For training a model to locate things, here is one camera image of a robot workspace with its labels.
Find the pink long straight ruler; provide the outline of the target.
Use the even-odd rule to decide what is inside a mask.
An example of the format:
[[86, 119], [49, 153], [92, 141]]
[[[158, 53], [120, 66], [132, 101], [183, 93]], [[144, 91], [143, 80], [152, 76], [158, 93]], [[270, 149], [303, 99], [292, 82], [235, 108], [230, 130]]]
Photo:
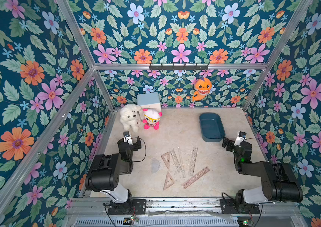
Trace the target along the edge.
[[183, 189], [187, 189], [190, 185], [192, 185], [194, 182], [196, 182], [199, 178], [203, 177], [209, 171], [210, 171], [209, 167], [205, 167], [202, 170], [200, 170], [198, 173], [193, 175], [190, 179], [188, 179], [187, 181], [185, 181], [182, 184]]

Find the thin clear ruler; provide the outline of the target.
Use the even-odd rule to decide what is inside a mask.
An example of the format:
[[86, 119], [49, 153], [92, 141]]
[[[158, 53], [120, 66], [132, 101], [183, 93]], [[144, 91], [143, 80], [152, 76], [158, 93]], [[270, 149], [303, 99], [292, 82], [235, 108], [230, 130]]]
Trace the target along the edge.
[[180, 163], [180, 167], [181, 167], [182, 176], [183, 176], [183, 178], [186, 178], [180, 147], [178, 147], [178, 156], [179, 156], [179, 163]]

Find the clear straight ruler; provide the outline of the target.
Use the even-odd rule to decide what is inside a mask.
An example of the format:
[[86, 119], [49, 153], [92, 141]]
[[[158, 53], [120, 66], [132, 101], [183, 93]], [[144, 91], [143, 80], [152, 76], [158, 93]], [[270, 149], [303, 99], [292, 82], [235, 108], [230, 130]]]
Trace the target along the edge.
[[197, 158], [197, 153], [198, 153], [198, 148], [194, 147], [193, 151], [191, 153], [191, 158], [190, 158], [190, 164], [189, 164], [189, 171], [188, 174], [190, 176], [194, 175], [194, 169], [195, 169], [195, 163], [196, 163], [196, 158]]

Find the teal plastic storage box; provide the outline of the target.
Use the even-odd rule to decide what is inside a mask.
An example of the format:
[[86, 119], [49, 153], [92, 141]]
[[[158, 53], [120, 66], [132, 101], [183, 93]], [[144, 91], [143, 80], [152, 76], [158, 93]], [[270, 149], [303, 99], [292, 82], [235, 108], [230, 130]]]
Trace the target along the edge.
[[225, 130], [221, 118], [215, 113], [202, 113], [199, 116], [202, 138], [205, 142], [221, 142]]

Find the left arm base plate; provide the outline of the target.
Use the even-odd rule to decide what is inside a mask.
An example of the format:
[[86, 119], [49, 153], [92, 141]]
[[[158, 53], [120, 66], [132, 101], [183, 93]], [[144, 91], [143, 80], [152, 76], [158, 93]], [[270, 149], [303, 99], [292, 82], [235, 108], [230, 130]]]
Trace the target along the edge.
[[146, 213], [146, 199], [131, 199], [125, 203], [111, 202], [107, 209], [110, 215], [140, 215]]

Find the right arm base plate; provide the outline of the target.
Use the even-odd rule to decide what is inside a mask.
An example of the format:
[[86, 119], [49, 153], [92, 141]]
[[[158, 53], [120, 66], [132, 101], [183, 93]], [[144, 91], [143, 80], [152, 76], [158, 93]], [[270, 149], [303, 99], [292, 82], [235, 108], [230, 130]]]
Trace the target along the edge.
[[233, 199], [221, 198], [220, 207], [222, 214], [260, 214], [260, 209], [254, 204], [237, 205]]

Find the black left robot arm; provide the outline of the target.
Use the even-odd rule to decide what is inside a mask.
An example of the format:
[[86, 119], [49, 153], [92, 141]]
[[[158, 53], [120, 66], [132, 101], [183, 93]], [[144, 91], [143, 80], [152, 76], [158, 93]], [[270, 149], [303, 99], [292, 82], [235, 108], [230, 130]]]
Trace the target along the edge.
[[112, 203], [130, 205], [131, 192], [121, 185], [120, 176], [132, 173], [133, 154], [141, 148], [141, 138], [124, 137], [118, 141], [118, 153], [96, 155], [85, 178], [86, 190], [103, 193]]

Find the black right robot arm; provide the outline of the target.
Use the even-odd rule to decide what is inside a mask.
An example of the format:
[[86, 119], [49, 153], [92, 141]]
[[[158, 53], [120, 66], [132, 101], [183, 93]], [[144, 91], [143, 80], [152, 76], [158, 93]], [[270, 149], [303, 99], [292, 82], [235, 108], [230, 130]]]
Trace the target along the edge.
[[277, 201], [302, 202], [303, 192], [290, 164], [252, 162], [252, 144], [242, 137], [238, 137], [236, 141], [224, 137], [222, 146], [232, 152], [235, 169], [239, 174], [255, 176], [261, 180], [259, 187], [238, 191], [235, 196], [236, 206]]

